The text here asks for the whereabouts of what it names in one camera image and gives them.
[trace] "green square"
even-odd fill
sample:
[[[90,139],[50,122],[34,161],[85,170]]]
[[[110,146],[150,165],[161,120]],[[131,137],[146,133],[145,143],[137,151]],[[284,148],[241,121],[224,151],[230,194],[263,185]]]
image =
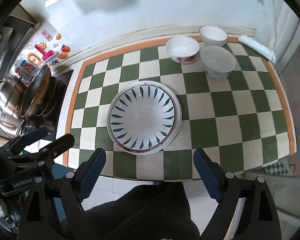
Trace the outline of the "green square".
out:
[[[228,76],[228,80],[232,91],[249,90],[242,71],[232,71]]]
[[[238,60],[240,68],[247,71],[256,71],[254,65],[248,56],[235,56]]]
[[[239,115],[242,141],[260,139],[260,127],[257,114]]]
[[[84,109],[82,127],[96,127],[99,107],[88,107]]]
[[[283,133],[287,131],[287,122],[283,110],[272,112],[275,133]]]
[[[192,151],[163,152],[164,179],[192,179]]]
[[[70,129],[70,134],[74,137],[74,146],[72,148],[80,149],[81,128]]]
[[[228,50],[228,51],[231,52],[231,54],[232,54],[232,51],[231,51],[231,49],[229,48],[228,43],[225,43],[225,44],[223,45],[223,48],[225,48],[226,50]]]
[[[140,50],[140,62],[159,59],[158,47],[149,47]]]
[[[85,107],[87,95],[88,95],[88,91],[77,94],[77,97],[76,97],[75,103],[74,103],[74,110],[82,109]]]
[[[113,152],[113,176],[137,178],[137,156],[126,152]]]
[[[204,72],[184,73],[183,78],[187,94],[210,92]]]
[[[123,54],[113,56],[109,58],[108,65],[107,65],[107,70],[111,70],[114,68],[118,68],[122,66],[122,61],[123,61]]]
[[[86,162],[94,153],[93,150],[84,150],[80,149],[80,154],[79,154],[79,165],[83,162]]]
[[[121,68],[120,82],[139,79],[139,64]]]
[[[105,72],[99,73],[97,75],[93,75],[90,82],[89,90],[95,88],[101,88],[103,85],[103,80],[105,79]]]
[[[190,120],[192,149],[218,146],[215,118]]]
[[[111,140],[106,127],[97,127],[95,148],[103,148],[105,151],[113,151],[113,141]]]
[[[270,111],[268,98],[264,90],[251,90],[251,94],[257,113]]]
[[[139,81],[147,81],[147,80],[161,83],[160,76],[159,77],[141,78],[141,79],[139,79]]]
[[[263,164],[278,159],[277,138],[275,136],[262,138]]]
[[[182,73],[181,64],[174,62],[170,58],[160,59],[160,75]]]
[[[265,90],[275,90],[274,82],[268,72],[258,72]]]
[[[119,84],[103,87],[101,92],[100,106],[108,105],[119,91]]]
[[[95,65],[96,65],[96,63],[92,63],[90,65],[87,65],[85,67],[85,69],[84,69],[82,78],[86,78],[86,77],[92,76]]]
[[[187,95],[176,95],[181,106],[182,117],[181,120],[189,120],[189,110],[188,110],[188,101]]]
[[[237,115],[231,91],[211,92],[211,97],[216,117]]]
[[[242,44],[243,48],[245,49],[245,51],[247,52],[247,54],[249,56],[254,56],[254,57],[262,57],[258,52],[256,52],[255,50],[249,48],[248,46]]]
[[[243,171],[242,143],[219,147],[220,166],[225,172]]]

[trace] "screw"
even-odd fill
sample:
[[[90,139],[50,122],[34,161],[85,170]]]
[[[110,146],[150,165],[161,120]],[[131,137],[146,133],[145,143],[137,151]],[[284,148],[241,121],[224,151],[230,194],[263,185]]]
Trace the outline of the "screw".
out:
[[[74,173],[71,171],[71,172],[68,172],[67,174],[66,174],[66,178],[67,179],[71,179],[72,177],[74,176]]]
[[[36,183],[40,183],[42,181],[42,177],[37,177],[36,179],[35,179],[35,182]]]
[[[234,177],[234,174],[232,172],[227,172],[226,177],[232,179]]]
[[[265,179],[263,177],[258,177],[257,180],[260,182],[260,183],[264,183],[265,182]]]

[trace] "green and white checkered tablecloth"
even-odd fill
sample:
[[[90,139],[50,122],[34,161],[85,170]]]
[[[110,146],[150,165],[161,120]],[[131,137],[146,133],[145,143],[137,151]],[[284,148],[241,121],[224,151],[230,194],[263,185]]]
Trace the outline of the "green and white checkered tablecloth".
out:
[[[266,166],[289,155],[287,124],[274,82],[259,54],[239,43],[225,48],[237,58],[227,79],[207,79],[200,61],[181,65],[165,46],[149,47],[87,65],[76,96],[68,166],[77,168],[97,147],[107,153],[102,174],[124,179],[198,179],[193,152],[204,148],[225,171]],[[153,80],[168,86],[182,108],[181,128],[162,151],[135,156],[110,139],[109,105],[128,84]]]

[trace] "plate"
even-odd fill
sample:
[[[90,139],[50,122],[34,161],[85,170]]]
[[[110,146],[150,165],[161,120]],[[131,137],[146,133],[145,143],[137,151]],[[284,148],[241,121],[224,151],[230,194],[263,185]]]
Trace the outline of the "plate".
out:
[[[107,129],[114,143],[136,155],[147,155],[167,146],[178,133],[181,107],[166,86],[142,81],[126,87],[112,100]]]

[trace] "frosted plastic bowl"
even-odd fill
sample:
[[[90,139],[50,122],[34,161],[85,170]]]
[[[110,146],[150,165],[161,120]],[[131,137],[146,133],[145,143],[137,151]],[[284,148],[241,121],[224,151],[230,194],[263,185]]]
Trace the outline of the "frosted plastic bowl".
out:
[[[170,58],[182,64],[190,64],[199,55],[199,43],[190,37],[177,35],[166,43],[167,53]]]
[[[219,46],[208,46],[200,52],[200,59],[208,77],[226,78],[234,70],[237,59],[228,50]]]
[[[222,47],[228,39],[227,33],[215,26],[202,26],[199,31],[205,46]]]

